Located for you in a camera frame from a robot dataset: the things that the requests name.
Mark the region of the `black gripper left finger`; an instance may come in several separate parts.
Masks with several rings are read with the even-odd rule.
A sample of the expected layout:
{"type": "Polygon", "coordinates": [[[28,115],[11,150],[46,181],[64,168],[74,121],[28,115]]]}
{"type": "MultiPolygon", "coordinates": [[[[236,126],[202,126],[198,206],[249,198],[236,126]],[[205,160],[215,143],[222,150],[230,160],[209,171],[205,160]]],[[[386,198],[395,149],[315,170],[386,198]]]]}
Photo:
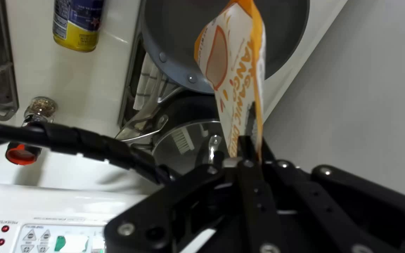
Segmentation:
{"type": "Polygon", "coordinates": [[[222,168],[235,168],[240,160],[240,157],[225,157],[222,161],[222,168]]]}

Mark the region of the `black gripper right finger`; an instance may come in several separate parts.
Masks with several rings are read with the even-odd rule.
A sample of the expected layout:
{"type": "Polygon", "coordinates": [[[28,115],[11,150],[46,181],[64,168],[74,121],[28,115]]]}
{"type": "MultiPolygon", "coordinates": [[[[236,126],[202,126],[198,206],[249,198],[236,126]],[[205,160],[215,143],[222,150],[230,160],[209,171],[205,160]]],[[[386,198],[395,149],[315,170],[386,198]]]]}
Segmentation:
{"type": "Polygon", "coordinates": [[[251,140],[250,136],[240,136],[237,142],[237,156],[258,161],[258,163],[266,163],[266,161],[273,161],[274,154],[268,144],[266,142],[261,142],[261,147],[257,149],[251,140]]]}

